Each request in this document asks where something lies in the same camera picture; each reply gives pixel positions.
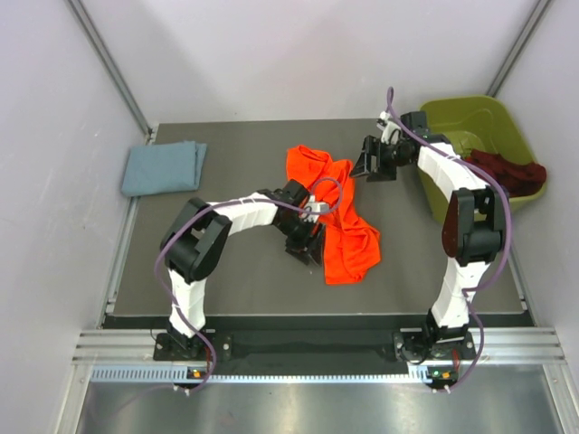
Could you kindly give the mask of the orange t shirt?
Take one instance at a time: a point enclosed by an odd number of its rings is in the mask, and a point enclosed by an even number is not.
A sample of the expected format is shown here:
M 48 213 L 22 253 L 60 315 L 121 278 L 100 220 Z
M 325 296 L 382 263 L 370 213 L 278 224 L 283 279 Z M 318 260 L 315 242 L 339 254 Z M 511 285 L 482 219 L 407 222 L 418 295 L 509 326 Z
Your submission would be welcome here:
M 335 160 L 326 151 L 303 145 L 287 152 L 287 177 L 308 188 L 317 200 L 337 207 L 320 217 L 326 227 L 323 263 L 328 285 L 359 283 L 382 259 L 380 231 L 355 208 L 353 168 L 349 159 Z

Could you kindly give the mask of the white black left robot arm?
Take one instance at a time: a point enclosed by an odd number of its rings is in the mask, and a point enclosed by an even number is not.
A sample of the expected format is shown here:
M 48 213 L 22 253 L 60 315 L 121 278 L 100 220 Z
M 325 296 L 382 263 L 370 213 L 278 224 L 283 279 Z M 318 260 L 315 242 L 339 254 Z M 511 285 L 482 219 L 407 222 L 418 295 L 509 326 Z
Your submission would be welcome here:
M 205 326 L 207 279 L 216 269 L 228 239 L 241 231 L 272 226 L 285 236 L 285 251 L 309 265 L 322 262 L 325 227 L 319 221 L 332 211 L 304 185 L 290 180 L 276 190 L 262 189 L 223 203 L 189 200 L 166 232 L 155 271 L 164 266 L 162 285 L 171 299 L 166 332 L 157 338 L 159 360 L 193 360 L 212 354 Z

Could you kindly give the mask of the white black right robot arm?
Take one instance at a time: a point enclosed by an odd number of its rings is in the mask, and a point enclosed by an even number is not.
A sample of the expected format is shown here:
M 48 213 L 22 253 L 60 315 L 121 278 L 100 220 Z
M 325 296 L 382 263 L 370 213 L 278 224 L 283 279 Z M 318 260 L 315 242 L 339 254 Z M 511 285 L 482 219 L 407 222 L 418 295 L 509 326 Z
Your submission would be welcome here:
M 405 337 L 399 354 L 414 363 L 448 357 L 466 345 L 475 289 L 507 242 L 501 194 L 466 166 L 445 135 L 428 129 L 425 112 L 396 120 L 383 111 L 376 124 L 381 135 L 365 137 L 351 176 L 393 181 L 398 168 L 416 165 L 447 201 L 441 243 L 448 260 L 441 291 L 421 333 Z

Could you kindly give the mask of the green plastic basket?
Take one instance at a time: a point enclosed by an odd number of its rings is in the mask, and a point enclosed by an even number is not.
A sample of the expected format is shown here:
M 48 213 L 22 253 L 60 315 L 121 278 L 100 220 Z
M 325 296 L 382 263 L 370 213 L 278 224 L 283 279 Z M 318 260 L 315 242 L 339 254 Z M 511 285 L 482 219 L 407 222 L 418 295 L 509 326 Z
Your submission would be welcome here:
M 449 139 L 454 152 L 464 159 L 477 149 L 500 154 L 518 165 L 539 164 L 508 109 L 497 99 L 482 95 L 435 99 L 423 103 L 420 110 L 426 113 L 431 132 Z M 538 199 L 545 190 L 546 182 L 533 195 L 509 196 L 511 211 Z

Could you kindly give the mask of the dark red t shirt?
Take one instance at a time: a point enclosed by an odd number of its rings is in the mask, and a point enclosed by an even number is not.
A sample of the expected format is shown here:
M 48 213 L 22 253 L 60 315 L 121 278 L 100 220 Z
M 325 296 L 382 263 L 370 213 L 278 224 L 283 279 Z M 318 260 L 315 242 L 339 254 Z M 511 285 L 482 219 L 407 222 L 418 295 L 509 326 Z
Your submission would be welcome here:
M 466 161 L 484 170 L 507 189 L 511 197 L 526 197 L 538 193 L 546 182 L 546 169 L 531 162 L 518 165 L 500 154 L 473 149 Z

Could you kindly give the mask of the folded grey-blue t shirt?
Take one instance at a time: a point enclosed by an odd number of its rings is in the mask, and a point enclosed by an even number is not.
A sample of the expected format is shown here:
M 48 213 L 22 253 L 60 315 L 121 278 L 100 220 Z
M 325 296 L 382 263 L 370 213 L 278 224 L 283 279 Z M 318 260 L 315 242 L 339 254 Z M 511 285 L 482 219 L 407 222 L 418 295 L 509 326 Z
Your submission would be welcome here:
M 126 197 L 196 191 L 200 186 L 207 144 L 181 141 L 135 146 L 121 186 Z

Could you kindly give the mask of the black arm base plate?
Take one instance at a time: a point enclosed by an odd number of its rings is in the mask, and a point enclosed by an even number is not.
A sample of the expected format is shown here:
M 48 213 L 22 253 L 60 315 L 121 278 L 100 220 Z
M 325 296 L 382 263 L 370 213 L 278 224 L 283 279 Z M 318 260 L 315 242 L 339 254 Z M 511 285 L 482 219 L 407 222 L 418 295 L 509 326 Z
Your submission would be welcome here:
M 205 339 L 181 339 L 173 333 L 156 338 L 153 359 L 189 362 L 210 359 L 217 354 L 221 363 L 246 360 L 251 356 L 341 355 L 375 357 L 385 362 L 467 361 L 474 358 L 471 335 L 460 341 L 428 344 L 419 331 L 388 329 L 358 330 L 207 330 Z

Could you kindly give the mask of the right aluminium corner post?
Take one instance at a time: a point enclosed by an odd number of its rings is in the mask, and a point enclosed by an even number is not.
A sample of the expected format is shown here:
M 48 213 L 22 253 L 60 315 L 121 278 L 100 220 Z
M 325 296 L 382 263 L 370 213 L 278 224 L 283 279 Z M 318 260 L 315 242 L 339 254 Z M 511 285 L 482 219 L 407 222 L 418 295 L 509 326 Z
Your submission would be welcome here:
M 490 82 L 485 92 L 486 96 L 497 97 L 554 2 L 554 0 L 537 0 L 533 3 L 521 29 L 517 32 L 516 38 L 510 44 L 506 56 Z

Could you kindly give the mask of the aluminium corner post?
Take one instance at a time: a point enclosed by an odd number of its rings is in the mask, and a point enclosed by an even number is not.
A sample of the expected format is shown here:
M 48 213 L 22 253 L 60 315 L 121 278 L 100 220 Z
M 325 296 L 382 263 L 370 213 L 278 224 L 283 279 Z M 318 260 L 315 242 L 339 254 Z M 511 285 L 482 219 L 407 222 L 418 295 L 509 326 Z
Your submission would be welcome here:
M 81 0 L 65 0 L 64 3 L 70 9 L 72 15 L 79 24 L 105 72 L 109 76 L 113 87 L 121 97 L 139 130 L 145 135 L 145 137 L 150 137 L 153 133 L 153 128 L 149 125 L 143 111 L 138 105 L 137 100 L 130 90 L 119 66 L 110 53 L 109 48 L 101 36 L 96 24 L 92 20 L 85 4 Z
M 533 3 L 521 29 L 517 32 L 516 38 L 510 44 L 506 56 L 490 82 L 485 92 L 486 96 L 497 97 L 554 2 L 554 0 L 537 0 Z

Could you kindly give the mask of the aluminium front frame rail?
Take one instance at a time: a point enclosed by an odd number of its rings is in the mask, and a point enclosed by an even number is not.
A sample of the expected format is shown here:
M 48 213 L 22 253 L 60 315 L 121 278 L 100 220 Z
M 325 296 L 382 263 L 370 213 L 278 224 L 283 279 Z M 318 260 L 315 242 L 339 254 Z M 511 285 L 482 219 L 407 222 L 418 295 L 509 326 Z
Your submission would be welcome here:
M 398 353 L 408 350 L 404 339 L 416 335 L 416 329 L 404 329 L 393 334 L 379 334 L 376 330 L 358 330 L 351 334 L 321 330 L 287 332 L 250 330 L 211 333 L 208 336 L 220 363 L 241 359 L 251 354 L 314 356 L 328 354 L 334 358 L 341 354 L 376 356 L 386 361 L 400 360 Z M 459 360 L 466 365 L 477 363 L 501 364 L 551 364 L 564 363 L 565 356 L 553 329 L 515 327 L 474 330 L 467 342 L 460 345 Z M 185 363 L 202 361 L 211 355 L 202 341 L 195 341 L 186 350 L 166 333 L 156 335 L 145 330 L 97 330 L 81 333 L 73 353 L 75 363 Z

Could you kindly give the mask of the left aluminium corner post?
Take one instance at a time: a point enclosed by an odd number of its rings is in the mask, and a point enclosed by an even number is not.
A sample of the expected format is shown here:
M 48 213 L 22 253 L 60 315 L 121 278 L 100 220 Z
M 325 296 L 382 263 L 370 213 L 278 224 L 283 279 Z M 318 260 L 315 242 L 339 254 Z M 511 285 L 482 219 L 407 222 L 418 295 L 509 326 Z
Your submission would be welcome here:
M 119 66 L 110 53 L 109 48 L 101 36 L 96 24 L 92 20 L 85 4 L 81 0 L 65 0 L 64 3 L 70 9 L 72 15 L 79 24 L 105 72 L 109 76 L 113 87 L 121 97 L 139 130 L 145 135 L 145 137 L 150 137 L 153 133 L 153 128 L 149 125 L 143 111 L 138 105 L 137 100 L 130 90 Z

